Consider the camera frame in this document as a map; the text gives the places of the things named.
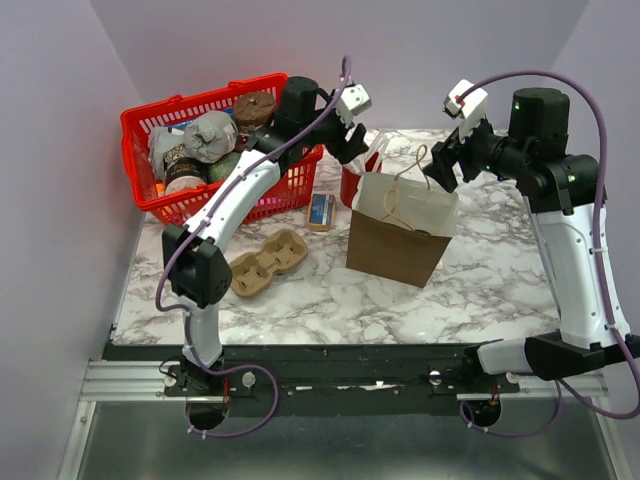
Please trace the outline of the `brown paper bag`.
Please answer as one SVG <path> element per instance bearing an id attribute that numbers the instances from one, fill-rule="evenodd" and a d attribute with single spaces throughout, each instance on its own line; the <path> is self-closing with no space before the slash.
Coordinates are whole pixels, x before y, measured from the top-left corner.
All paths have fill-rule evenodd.
<path id="1" fill-rule="evenodd" d="M 407 172 L 361 176 L 351 207 L 346 267 L 423 288 L 455 235 L 458 196 L 428 179 L 408 179 Z"/>

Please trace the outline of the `cardboard cup carrier tray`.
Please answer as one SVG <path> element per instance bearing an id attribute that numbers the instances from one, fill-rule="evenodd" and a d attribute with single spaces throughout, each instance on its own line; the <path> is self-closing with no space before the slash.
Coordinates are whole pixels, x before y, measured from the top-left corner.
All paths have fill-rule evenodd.
<path id="1" fill-rule="evenodd" d="M 295 271 L 307 256 L 305 240 L 291 229 L 280 229 L 259 251 L 244 253 L 230 263 L 231 289 L 239 297 L 254 297 L 269 288 L 276 276 Z"/>

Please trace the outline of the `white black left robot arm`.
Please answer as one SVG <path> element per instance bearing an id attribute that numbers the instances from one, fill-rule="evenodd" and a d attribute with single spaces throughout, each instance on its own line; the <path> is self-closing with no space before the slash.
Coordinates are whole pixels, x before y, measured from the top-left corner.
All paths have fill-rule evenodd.
<path id="1" fill-rule="evenodd" d="M 366 128 L 357 115 L 370 108 L 369 93 L 350 74 L 326 92 L 302 76 L 290 77 L 275 112 L 249 135 L 240 160 L 211 200 L 183 225 L 162 233 L 164 270 L 160 286 L 170 286 L 179 301 L 185 341 L 182 353 L 193 364 L 187 382 L 201 395 L 214 393 L 233 368 L 215 365 L 223 354 L 219 303 L 231 286 L 225 252 L 233 234 L 256 205 L 318 145 L 341 164 L 364 153 Z"/>

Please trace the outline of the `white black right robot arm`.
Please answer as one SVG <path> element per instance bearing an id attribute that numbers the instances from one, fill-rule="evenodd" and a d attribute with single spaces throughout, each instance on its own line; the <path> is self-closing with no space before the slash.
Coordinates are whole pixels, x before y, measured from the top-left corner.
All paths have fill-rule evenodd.
<path id="1" fill-rule="evenodd" d="M 596 256 L 605 233 L 592 227 L 597 161 L 566 153 L 570 99 L 554 88 L 514 92 L 509 129 L 495 134 L 486 118 L 488 95 L 461 80 L 447 95 L 444 111 L 460 123 L 432 149 L 424 174 L 447 192 L 487 172 L 513 180 L 525 200 L 543 267 L 559 311 L 558 330 L 520 340 L 499 340 L 467 350 L 460 379 L 480 392 L 507 372 L 558 380 L 620 363 L 624 348 L 639 356 L 639 338 L 623 313 L 606 317 Z"/>

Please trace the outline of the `red ribbed cup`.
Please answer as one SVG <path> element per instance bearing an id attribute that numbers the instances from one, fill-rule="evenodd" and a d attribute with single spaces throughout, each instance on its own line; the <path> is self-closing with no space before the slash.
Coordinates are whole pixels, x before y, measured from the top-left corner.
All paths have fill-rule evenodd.
<path id="1" fill-rule="evenodd" d="M 365 162 L 365 172 L 380 173 L 382 171 L 382 160 L 380 159 L 380 152 L 376 151 L 370 159 Z M 360 183 L 361 176 L 353 173 L 349 169 L 343 167 L 341 172 L 340 183 L 340 200 L 347 207 L 352 207 L 353 199 L 358 192 L 358 185 Z"/>

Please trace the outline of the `red plastic shopping basket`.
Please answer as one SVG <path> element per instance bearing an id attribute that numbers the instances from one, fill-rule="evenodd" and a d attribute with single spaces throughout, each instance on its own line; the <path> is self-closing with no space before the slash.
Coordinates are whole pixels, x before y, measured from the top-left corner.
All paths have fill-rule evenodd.
<path id="1" fill-rule="evenodd" d="M 272 73 L 248 80 L 232 81 L 225 88 L 197 95 L 175 95 L 121 114 L 121 151 L 134 202 L 143 211 L 167 225 L 180 225 L 197 213 L 221 186 L 197 180 L 192 188 L 166 194 L 163 156 L 182 140 L 184 128 L 213 110 L 226 113 L 244 94 L 267 92 L 279 99 L 287 81 L 284 73 Z M 315 172 L 323 157 L 318 145 L 303 154 L 284 177 L 264 194 L 245 217 L 247 223 L 303 207 L 311 200 Z"/>

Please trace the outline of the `blue tan small box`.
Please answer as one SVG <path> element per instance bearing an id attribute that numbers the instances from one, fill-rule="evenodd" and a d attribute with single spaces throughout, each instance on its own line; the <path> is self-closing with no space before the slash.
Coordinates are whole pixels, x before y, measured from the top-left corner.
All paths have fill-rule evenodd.
<path id="1" fill-rule="evenodd" d="M 336 199 L 334 195 L 314 193 L 307 209 L 307 227 L 311 231 L 329 231 L 333 226 L 335 211 Z"/>

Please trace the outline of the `brown lidded round container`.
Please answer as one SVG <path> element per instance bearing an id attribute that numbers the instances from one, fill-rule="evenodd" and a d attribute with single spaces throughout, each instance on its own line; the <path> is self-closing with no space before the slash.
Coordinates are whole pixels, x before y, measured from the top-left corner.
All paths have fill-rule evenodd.
<path id="1" fill-rule="evenodd" d="M 250 133 L 264 125 L 276 108 L 276 98 L 271 93 L 250 92 L 239 96 L 234 102 L 232 117 L 242 133 Z"/>

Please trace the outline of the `green round melon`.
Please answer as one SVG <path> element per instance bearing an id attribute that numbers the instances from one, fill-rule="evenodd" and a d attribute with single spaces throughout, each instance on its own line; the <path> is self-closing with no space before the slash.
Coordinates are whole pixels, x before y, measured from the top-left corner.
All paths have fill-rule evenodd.
<path id="1" fill-rule="evenodd" d="M 222 156 L 217 162 L 206 167 L 207 180 L 209 184 L 223 182 L 236 168 L 241 154 L 232 151 Z"/>

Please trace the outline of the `grey crumpled bag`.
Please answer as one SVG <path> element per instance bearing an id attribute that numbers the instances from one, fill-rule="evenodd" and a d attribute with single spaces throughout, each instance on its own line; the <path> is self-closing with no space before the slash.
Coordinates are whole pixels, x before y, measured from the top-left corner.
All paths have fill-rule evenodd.
<path id="1" fill-rule="evenodd" d="M 224 111 L 209 111 L 184 128 L 154 127 L 148 140 L 149 161 L 154 175 L 163 179 L 163 155 L 173 147 L 182 144 L 187 156 L 200 163 L 212 164 L 233 151 L 237 139 L 238 128 L 232 117 Z"/>

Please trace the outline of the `black gold labelled jar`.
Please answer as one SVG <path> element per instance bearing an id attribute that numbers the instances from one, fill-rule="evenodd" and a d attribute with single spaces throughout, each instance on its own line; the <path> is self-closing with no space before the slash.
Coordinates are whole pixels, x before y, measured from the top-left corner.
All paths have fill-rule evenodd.
<path id="1" fill-rule="evenodd" d="M 207 184 L 201 163 L 197 159 L 187 156 L 182 144 L 165 153 L 163 162 L 165 195 L 195 189 Z"/>

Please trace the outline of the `black mounting base rail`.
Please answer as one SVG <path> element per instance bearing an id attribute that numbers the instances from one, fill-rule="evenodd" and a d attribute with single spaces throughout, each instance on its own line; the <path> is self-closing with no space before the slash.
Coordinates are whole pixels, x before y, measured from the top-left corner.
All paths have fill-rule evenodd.
<path id="1" fill-rule="evenodd" d="M 248 371 L 216 378 L 188 362 L 176 345 L 108 343 L 106 361 L 167 366 L 160 393 L 201 412 L 219 404 L 234 417 L 453 415 L 458 399 L 484 402 L 516 393 L 503 375 L 472 366 L 465 344 L 227 345 L 216 369 Z"/>

